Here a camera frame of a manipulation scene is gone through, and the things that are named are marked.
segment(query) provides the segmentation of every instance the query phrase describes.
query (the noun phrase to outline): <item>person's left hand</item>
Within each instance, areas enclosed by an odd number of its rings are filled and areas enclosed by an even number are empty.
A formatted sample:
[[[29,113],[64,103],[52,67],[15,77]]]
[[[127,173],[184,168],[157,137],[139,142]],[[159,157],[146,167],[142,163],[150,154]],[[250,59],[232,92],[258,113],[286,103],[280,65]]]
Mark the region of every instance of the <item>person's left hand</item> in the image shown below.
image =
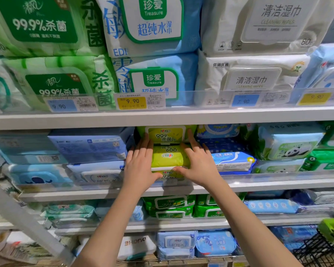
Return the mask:
[[[153,141],[145,133],[136,148],[127,153],[124,169],[123,187],[131,188],[142,195],[158,178],[161,173],[151,172]]]

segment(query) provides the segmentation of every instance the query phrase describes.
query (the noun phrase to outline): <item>person's right hand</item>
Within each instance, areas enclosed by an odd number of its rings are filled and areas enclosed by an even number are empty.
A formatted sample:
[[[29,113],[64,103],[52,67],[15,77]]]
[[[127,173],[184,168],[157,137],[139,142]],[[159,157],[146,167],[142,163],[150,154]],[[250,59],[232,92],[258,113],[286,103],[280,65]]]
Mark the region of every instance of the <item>person's right hand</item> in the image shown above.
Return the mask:
[[[204,148],[200,146],[190,128],[187,133],[191,148],[184,143],[181,143],[181,147],[191,161],[191,168],[174,167],[173,170],[203,187],[213,183],[214,180],[221,179],[208,147],[205,144],[203,144]]]

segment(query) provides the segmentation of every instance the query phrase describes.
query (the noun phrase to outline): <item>hand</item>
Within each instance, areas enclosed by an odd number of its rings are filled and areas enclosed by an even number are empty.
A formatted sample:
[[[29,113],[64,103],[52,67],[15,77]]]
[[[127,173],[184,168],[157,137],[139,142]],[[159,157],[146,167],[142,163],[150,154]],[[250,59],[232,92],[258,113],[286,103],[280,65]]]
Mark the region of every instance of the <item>hand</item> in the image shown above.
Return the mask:
[[[158,178],[161,173],[151,172],[153,153],[153,141],[148,139],[145,133],[136,148],[131,148],[127,153],[123,188],[132,188],[141,196]]]
[[[200,146],[200,144],[194,139],[190,128],[187,130],[187,133],[189,142],[191,143],[191,148],[184,143],[181,143],[181,147],[184,149],[189,157],[189,160],[191,161],[191,168],[185,169],[183,167],[174,167],[173,170],[192,180],[196,184],[206,187],[211,183],[214,183],[214,180],[221,179],[221,176],[208,147],[204,143],[204,148]]]

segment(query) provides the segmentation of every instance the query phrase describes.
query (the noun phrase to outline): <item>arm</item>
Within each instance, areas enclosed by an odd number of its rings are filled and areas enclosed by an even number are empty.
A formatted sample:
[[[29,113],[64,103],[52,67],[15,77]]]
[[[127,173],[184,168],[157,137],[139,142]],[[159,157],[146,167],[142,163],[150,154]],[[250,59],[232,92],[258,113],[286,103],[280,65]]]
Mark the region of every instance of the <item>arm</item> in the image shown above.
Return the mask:
[[[138,200],[162,177],[151,172],[152,152],[153,142],[149,141],[148,134],[135,150],[128,152],[120,193],[72,267],[115,266],[121,240]]]
[[[245,253],[250,266],[301,267],[299,261],[254,215],[221,178],[212,155],[205,144],[202,148],[188,130],[191,148],[181,144],[187,153],[191,168],[173,170],[205,187],[223,211],[231,229]]]

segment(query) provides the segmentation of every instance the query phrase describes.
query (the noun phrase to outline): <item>blue price tag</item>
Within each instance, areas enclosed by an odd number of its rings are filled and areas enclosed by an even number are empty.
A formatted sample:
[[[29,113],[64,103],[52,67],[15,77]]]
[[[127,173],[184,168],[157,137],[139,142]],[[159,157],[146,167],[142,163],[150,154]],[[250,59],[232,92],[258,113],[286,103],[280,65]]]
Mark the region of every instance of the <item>blue price tag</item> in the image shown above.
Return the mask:
[[[76,112],[73,99],[50,99],[47,103],[53,112]]]
[[[236,95],[232,107],[254,107],[260,95]]]

